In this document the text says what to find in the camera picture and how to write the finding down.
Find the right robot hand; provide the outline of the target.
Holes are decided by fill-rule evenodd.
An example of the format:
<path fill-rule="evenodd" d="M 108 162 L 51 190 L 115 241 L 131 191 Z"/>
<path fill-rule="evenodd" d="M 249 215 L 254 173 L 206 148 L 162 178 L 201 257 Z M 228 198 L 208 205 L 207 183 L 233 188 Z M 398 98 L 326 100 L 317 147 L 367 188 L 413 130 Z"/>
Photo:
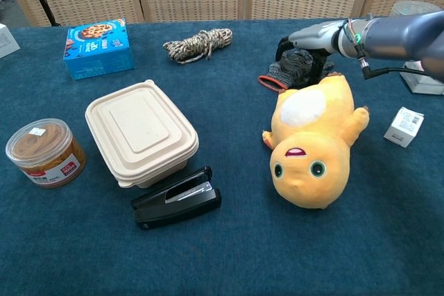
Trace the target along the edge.
<path fill-rule="evenodd" d="M 337 37 L 342 21 L 325 21 L 283 37 L 275 53 L 282 72 L 288 75 L 287 87 L 301 89 L 321 81 L 334 64 L 327 59 L 337 53 Z"/>

